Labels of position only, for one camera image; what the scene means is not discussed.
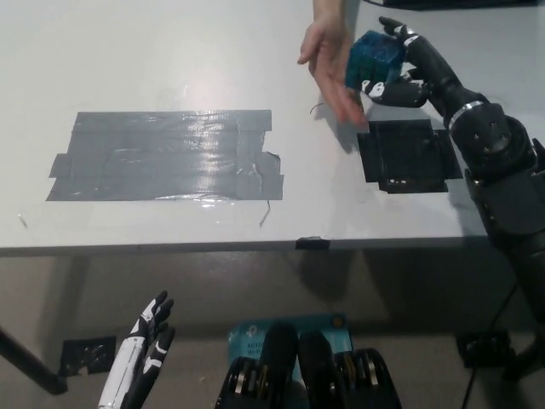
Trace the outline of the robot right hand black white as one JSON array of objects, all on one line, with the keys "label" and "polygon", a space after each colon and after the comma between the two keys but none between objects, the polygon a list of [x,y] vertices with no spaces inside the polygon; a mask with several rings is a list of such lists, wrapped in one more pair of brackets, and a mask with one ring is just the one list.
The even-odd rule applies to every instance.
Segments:
[{"label": "robot right hand black white", "polygon": [[407,79],[379,81],[365,79],[362,90],[372,101],[389,107],[420,107],[430,102],[446,127],[463,117],[485,118],[491,103],[466,89],[446,59],[419,32],[405,23],[381,16],[379,22],[392,40],[404,50],[404,61],[413,66]]}]

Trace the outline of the person's bare hand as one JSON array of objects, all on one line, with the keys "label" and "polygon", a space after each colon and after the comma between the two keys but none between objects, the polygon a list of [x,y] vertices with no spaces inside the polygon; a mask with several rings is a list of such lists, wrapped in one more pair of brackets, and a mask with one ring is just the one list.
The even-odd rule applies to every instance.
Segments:
[{"label": "person's bare hand", "polygon": [[314,1],[313,22],[302,39],[297,63],[308,67],[337,121],[364,127],[367,118],[361,98],[345,83],[347,60],[353,45],[346,17],[346,1]]}]

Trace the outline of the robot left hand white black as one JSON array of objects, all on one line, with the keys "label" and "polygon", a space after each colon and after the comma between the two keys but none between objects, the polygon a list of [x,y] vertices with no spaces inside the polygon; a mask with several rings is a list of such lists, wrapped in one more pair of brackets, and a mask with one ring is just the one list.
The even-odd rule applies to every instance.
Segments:
[{"label": "robot left hand white black", "polygon": [[173,305],[162,291],[141,312],[113,361],[100,409],[143,407],[175,337],[175,328],[167,323]]}]

